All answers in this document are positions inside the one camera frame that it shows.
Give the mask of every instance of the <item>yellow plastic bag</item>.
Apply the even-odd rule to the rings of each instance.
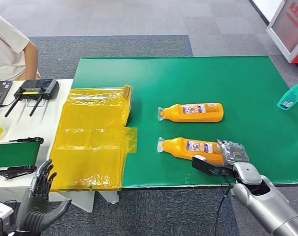
[[[50,153],[57,172],[52,191],[119,189],[137,128],[125,127],[131,87],[72,89]]]

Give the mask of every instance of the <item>person's arm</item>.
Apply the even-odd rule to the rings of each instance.
[[[23,49],[25,61],[25,80],[34,80],[38,69],[38,48],[34,43],[29,43]]]

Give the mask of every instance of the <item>white t-shirt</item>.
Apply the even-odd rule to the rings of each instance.
[[[0,16],[0,81],[14,80],[25,72],[23,49],[29,41]]]

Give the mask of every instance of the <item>robotic arm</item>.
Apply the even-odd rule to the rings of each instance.
[[[242,158],[246,153],[242,145],[232,142],[218,142],[221,153]],[[261,176],[252,164],[233,162],[230,165],[216,166],[206,162],[201,156],[194,156],[192,165],[211,176],[232,177],[235,179],[232,193],[240,203],[248,209],[267,233],[273,236],[298,236],[298,214],[293,210],[289,201],[276,189],[270,180]]]
[[[7,234],[13,221],[13,210],[0,203],[0,236],[39,236],[41,233],[68,211],[72,200],[66,199],[58,208],[47,212],[48,193],[56,172],[50,175],[53,169],[52,160],[47,160],[40,166],[33,177],[31,187],[23,195],[16,220],[16,230]]]
[[[239,178],[233,194],[248,208],[267,233],[274,236],[298,236],[298,214],[270,180],[261,176],[252,164],[236,162],[233,171]]]

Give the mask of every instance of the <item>table leg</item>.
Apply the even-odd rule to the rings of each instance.
[[[99,191],[108,203],[115,204],[119,201],[118,191]]]
[[[59,192],[56,193],[66,198],[72,199],[76,207],[91,213],[93,210],[94,192]]]

